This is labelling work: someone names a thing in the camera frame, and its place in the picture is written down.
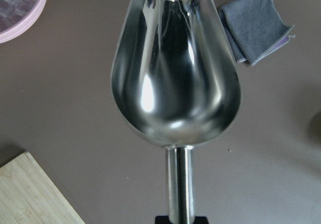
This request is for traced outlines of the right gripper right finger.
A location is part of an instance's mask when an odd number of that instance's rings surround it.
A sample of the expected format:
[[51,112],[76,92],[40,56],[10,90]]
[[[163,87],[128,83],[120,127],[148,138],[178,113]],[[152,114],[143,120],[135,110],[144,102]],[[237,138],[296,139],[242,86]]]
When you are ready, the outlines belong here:
[[209,221],[206,216],[196,216],[193,224],[209,224]]

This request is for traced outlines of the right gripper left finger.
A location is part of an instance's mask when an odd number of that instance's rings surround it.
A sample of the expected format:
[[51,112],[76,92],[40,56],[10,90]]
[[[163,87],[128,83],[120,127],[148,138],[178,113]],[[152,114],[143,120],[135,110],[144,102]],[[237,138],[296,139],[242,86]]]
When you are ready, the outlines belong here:
[[154,219],[155,224],[171,224],[168,215],[159,215]]

